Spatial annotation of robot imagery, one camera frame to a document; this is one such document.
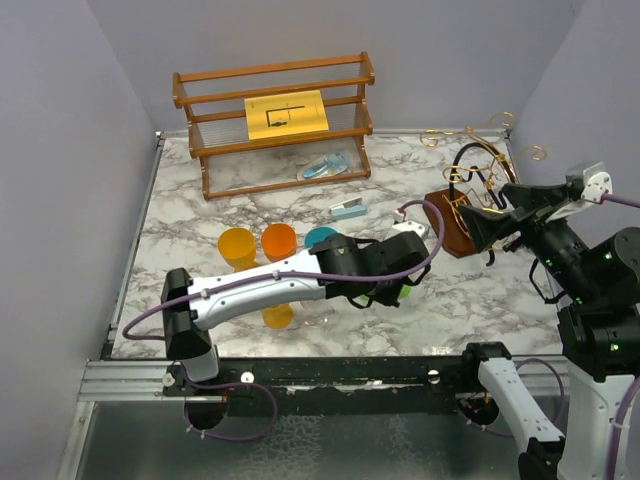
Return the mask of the green wine glass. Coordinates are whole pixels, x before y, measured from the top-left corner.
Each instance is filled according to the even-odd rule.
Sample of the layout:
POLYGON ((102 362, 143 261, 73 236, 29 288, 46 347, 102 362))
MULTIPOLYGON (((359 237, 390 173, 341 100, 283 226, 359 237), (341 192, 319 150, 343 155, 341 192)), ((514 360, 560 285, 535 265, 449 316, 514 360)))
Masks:
POLYGON ((376 288, 367 298, 372 298, 374 302, 386 305, 397 306, 401 299, 406 298, 411 292, 412 287, 402 283, 390 284, 376 288))

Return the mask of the blue wine glass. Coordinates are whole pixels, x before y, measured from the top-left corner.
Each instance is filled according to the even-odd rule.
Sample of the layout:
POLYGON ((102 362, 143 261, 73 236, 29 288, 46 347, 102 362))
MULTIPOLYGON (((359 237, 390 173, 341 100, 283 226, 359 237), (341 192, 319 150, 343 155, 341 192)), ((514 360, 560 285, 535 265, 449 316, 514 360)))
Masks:
POLYGON ((337 234, 337 231, 328 226, 320 226, 311 229, 304 238, 304 247, 311 249, 315 244, 326 240, 329 236, 337 234))

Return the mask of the orange wine glass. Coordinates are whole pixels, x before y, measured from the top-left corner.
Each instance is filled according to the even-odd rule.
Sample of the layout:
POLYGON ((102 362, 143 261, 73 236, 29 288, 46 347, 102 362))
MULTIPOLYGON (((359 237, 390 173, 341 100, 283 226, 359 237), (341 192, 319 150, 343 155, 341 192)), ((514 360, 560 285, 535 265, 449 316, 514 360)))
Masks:
POLYGON ((296 232, 285 223, 271 224, 262 233, 261 246, 270 262, 284 260, 297 252, 296 232))

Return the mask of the yellow wine glass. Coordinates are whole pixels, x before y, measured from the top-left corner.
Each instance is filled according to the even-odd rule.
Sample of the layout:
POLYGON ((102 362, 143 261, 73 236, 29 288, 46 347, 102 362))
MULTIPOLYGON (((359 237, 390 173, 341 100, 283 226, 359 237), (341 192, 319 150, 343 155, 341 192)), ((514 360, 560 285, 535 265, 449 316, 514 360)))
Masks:
POLYGON ((264 324, 272 329, 283 329, 293 320, 294 312, 290 304, 279 304, 261 311, 264 324))
POLYGON ((256 241, 248 229, 239 227, 227 229, 220 235, 217 247, 224 261, 235 272, 257 266, 256 241))

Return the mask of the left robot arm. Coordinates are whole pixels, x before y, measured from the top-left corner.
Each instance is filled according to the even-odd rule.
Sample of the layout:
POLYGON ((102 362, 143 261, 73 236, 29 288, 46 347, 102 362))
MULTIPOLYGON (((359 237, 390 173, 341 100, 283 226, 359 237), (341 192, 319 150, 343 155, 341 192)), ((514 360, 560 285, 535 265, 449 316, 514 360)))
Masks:
POLYGON ((244 314, 292 302, 344 297, 354 303, 396 307, 411 274, 426 275, 433 253, 414 231, 385 240, 332 234, 312 248, 252 270, 193 277, 183 268, 166 274, 161 300, 167 359, 186 369, 186 382, 206 395, 221 371, 210 330, 244 314))

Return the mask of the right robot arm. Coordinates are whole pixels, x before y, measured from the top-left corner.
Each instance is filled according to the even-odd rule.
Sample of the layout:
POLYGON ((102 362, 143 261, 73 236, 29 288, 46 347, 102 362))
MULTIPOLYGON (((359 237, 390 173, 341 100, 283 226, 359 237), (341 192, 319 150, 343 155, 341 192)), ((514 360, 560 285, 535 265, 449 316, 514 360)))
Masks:
POLYGON ((591 204, 616 201, 606 180, 539 187, 507 184, 512 210, 463 205, 459 211, 479 250, 512 234, 570 302, 558 330, 570 381, 568 424, 560 431, 498 347, 468 346, 459 367, 469 390, 493 397, 518 445, 522 479, 626 479, 627 414, 639 392, 639 230, 628 227, 589 248, 568 225, 591 204))

